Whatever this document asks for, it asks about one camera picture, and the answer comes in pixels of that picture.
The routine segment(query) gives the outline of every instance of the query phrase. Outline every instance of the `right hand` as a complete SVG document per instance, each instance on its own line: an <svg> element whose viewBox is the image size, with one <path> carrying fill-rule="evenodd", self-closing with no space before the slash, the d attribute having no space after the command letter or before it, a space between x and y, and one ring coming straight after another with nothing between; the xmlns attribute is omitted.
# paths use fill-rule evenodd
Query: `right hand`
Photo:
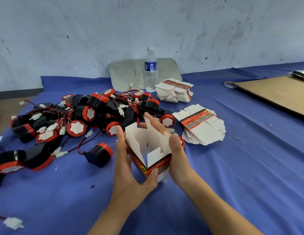
<svg viewBox="0 0 304 235"><path fill-rule="evenodd" d="M151 125L158 130L161 134L171 134L167 128L152 117L149 113L145 113L144 116L148 118L151 122ZM147 128L146 123L140 123L142 128ZM182 148L181 141L179 140L178 134L171 134L169 138L169 146L172 151L172 157L170 160L170 176L173 181L179 186L182 187L187 181L188 176L193 171L189 165L188 158L184 149Z"/></svg>

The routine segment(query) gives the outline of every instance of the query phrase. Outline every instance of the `plastic bottle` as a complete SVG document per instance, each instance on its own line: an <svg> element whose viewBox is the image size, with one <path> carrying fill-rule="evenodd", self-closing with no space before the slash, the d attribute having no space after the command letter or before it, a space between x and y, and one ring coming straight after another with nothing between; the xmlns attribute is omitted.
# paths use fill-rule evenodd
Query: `plastic bottle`
<svg viewBox="0 0 304 235"><path fill-rule="evenodd" d="M156 91L156 56L154 54L154 47L148 47L148 52L144 61L145 69L145 89L148 92Z"/></svg>

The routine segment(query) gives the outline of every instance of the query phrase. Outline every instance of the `tape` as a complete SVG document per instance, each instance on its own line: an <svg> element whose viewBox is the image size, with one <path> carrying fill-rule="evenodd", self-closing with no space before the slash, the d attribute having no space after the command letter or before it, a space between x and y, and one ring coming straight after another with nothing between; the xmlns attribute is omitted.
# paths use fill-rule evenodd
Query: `tape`
<svg viewBox="0 0 304 235"><path fill-rule="evenodd" d="M228 87L228 88L238 88L237 86L235 86L233 84L233 81L226 81L226 82L224 82L224 86Z"/></svg>

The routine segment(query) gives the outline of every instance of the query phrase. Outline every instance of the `blue bottle label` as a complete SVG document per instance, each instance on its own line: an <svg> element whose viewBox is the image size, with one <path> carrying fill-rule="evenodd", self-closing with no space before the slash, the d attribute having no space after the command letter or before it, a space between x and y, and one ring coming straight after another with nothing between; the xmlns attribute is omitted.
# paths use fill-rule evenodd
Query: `blue bottle label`
<svg viewBox="0 0 304 235"><path fill-rule="evenodd" d="M156 62L144 62L144 68L147 72L156 71Z"/></svg>

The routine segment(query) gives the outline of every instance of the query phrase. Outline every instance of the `baseboard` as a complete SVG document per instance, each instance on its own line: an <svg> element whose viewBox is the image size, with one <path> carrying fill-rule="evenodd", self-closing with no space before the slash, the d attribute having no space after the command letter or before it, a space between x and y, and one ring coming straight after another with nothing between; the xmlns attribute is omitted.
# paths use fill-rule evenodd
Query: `baseboard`
<svg viewBox="0 0 304 235"><path fill-rule="evenodd" d="M0 91L0 100L35 96L41 93L42 91L43 88Z"/></svg>

